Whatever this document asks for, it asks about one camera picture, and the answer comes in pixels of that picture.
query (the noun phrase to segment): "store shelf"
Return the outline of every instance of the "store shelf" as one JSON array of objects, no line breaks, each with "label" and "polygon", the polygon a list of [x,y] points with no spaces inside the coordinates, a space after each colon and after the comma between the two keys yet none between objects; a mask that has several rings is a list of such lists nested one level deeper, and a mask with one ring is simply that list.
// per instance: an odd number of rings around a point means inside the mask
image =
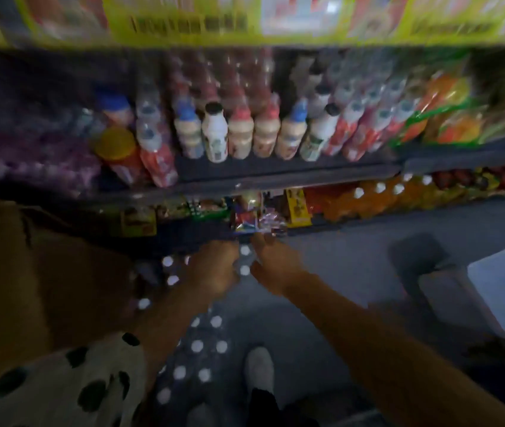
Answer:
[{"label": "store shelf", "polygon": [[475,149],[412,143],[397,150],[403,171],[424,174],[452,169],[505,166],[505,138]]},{"label": "store shelf", "polygon": [[[396,224],[403,221],[417,221],[423,218],[461,217],[476,218],[480,214],[504,214],[505,197],[492,197],[486,200],[473,201],[453,207],[439,208],[429,211],[413,211],[408,213],[388,214],[371,219],[353,219],[345,222],[330,223],[321,216],[315,216],[313,225],[304,228],[288,229],[285,237],[309,235],[318,232],[342,229],[356,229],[373,225]],[[175,220],[159,224],[155,237],[145,238],[115,238],[106,245],[136,258],[159,258],[172,253],[186,254],[199,249],[199,246],[212,240],[238,240],[248,243],[251,234],[237,235],[230,229],[228,222],[205,221],[196,222],[192,219]]]},{"label": "store shelf", "polygon": [[91,198],[83,198],[92,206],[156,204],[172,196],[230,196],[243,191],[271,190],[289,187],[318,186],[348,181],[390,178],[401,166],[390,161],[388,150],[365,156],[357,164],[340,156],[322,156],[317,162],[305,162],[299,156],[280,160],[276,156],[260,159],[253,155],[245,160],[228,158],[223,163],[211,163],[206,158],[189,160],[177,158],[179,183],[171,188],[123,189],[116,180],[106,176],[101,189],[107,190]]}]

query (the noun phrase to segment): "forearm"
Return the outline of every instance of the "forearm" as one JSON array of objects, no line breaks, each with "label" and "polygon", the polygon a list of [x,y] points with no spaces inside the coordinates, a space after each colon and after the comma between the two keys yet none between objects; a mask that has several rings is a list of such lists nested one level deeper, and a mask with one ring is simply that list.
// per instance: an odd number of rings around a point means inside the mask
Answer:
[{"label": "forearm", "polygon": [[176,349],[192,318],[207,310],[209,298],[197,285],[180,282],[132,324],[131,332],[144,348],[150,382]]},{"label": "forearm", "polygon": [[324,334],[379,410],[405,426],[505,426],[505,405],[426,345],[304,273],[285,296]]}]

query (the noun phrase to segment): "shoe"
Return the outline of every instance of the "shoe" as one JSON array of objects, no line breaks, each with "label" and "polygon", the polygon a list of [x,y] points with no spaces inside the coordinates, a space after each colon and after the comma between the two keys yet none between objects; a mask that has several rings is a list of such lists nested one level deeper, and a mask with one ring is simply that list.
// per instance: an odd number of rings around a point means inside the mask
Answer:
[{"label": "shoe", "polygon": [[274,363],[265,347],[257,347],[247,354],[244,360],[244,381],[249,395],[254,388],[274,394]]},{"label": "shoe", "polygon": [[186,427],[217,427],[217,422],[211,407],[202,403],[189,411],[185,425]]}]

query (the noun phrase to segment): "black polka dot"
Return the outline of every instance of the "black polka dot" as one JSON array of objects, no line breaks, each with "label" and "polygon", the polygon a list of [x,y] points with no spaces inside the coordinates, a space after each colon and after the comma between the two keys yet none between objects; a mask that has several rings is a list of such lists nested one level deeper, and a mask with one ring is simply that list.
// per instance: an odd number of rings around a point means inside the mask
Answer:
[{"label": "black polka dot", "polygon": [[96,412],[105,396],[106,382],[95,380],[80,391],[77,403],[85,412]]},{"label": "black polka dot", "polygon": [[69,361],[71,367],[76,368],[85,362],[86,352],[88,352],[88,348],[86,346],[82,346],[67,352],[65,357]]},{"label": "black polka dot", "polygon": [[138,346],[140,344],[140,340],[138,340],[138,337],[136,337],[134,334],[130,332],[126,332],[122,336],[122,340],[128,343],[130,346]]},{"label": "black polka dot", "polygon": [[134,411],[134,415],[132,415],[132,421],[135,421],[135,419],[138,417],[140,414],[140,407],[142,406],[142,403],[139,403],[138,406],[136,406],[136,409]]},{"label": "black polka dot", "polygon": [[22,367],[14,368],[0,377],[0,398],[12,393],[23,385],[27,371]]},{"label": "black polka dot", "polygon": [[122,391],[122,400],[126,400],[128,391],[130,391],[130,376],[126,372],[119,372],[118,379],[120,379],[120,383],[124,388],[124,390]]}]

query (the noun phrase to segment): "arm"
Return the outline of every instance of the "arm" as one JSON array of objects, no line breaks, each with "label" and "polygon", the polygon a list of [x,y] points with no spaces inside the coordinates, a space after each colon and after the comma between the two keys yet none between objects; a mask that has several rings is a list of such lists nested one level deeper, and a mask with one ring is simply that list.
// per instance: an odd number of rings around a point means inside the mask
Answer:
[{"label": "arm", "polygon": [[148,363],[148,386],[185,335],[194,316],[204,313],[238,279],[236,243],[214,241],[191,257],[185,276],[131,326]]},{"label": "arm", "polygon": [[262,262],[253,276],[313,322],[387,418],[405,427],[505,427],[505,405],[432,349],[304,271],[285,244],[255,236],[253,245]]}]

